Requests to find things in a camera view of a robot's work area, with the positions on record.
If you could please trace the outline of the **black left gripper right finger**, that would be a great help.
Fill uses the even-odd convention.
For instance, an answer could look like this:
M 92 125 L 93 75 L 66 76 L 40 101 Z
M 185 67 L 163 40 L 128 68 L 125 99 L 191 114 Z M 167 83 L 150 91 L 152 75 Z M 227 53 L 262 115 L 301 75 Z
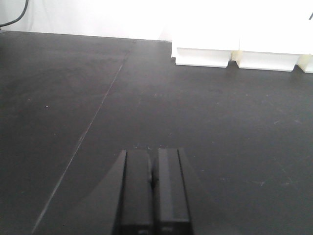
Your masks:
M 159 149 L 153 169 L 158 235 L 189 235 L 191 221 L 177 149 Z

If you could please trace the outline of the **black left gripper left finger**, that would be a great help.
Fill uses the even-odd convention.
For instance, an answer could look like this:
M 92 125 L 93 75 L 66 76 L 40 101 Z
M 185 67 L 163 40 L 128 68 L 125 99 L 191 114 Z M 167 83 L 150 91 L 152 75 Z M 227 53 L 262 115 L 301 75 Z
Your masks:
M 127 150 L 113 234 L 152 235 L 153 232 L 150 157 L 145 150 Z

